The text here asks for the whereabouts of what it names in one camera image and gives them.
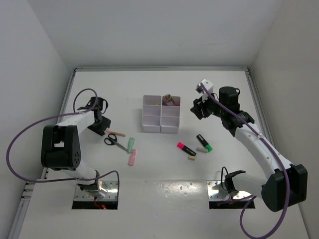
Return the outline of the orange highlighter pen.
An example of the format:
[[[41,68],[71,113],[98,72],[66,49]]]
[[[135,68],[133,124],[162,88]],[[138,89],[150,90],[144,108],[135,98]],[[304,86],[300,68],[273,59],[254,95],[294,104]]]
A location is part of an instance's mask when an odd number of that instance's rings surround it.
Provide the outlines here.
[[[110,134],[114,134],[116,136],[120,136],[120,137],[126,137],[126,134],[124,133],[119,133],[119,132],[115,132],[115,131],[110,131],[110,130],[106,130],[107,133],[110,133]]]

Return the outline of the clear bottle of coloured pins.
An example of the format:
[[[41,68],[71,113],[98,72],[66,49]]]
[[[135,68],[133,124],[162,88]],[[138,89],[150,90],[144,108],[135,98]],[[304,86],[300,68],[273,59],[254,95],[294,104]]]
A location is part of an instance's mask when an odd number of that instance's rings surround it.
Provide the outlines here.
[[[170,94],[164,95],[162,100],[163,100],[163,104],[166,106],[175,106],[173,96]]]

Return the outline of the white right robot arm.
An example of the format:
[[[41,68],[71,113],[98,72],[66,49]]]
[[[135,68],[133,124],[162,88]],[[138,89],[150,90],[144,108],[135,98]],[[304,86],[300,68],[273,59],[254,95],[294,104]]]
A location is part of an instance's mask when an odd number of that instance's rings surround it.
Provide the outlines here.
[[[254,119],[240,109],[240,90],[222,87],[216,99],[204,83],[196,89],[202,94],[199,100],[200,118],[214,115],[222,125],[241,142],[262,168],[265,178],[254,178],[244,170],[225,176],[224,186],[228,193],[246,191],[263,200],[273,212],[303,202],[307,198],[308,172],[306,168],[283,157],[261,134]]]

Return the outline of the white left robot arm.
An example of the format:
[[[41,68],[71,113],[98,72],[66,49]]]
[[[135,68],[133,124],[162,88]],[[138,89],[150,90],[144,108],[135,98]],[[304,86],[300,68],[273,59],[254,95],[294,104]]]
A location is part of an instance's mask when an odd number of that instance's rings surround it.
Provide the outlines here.
[[[41,164],[53,171],[69,173],[79,181],[80,190],[86,193],[102,189],[99,172],[88,167],[81,160],[79,135],[89,129],[99,136],[104,136],[111,120],[104,117],[108,102],[101,97],[92,97],[86,106],[80,107],[79,114],[56,125],[43,129]]]

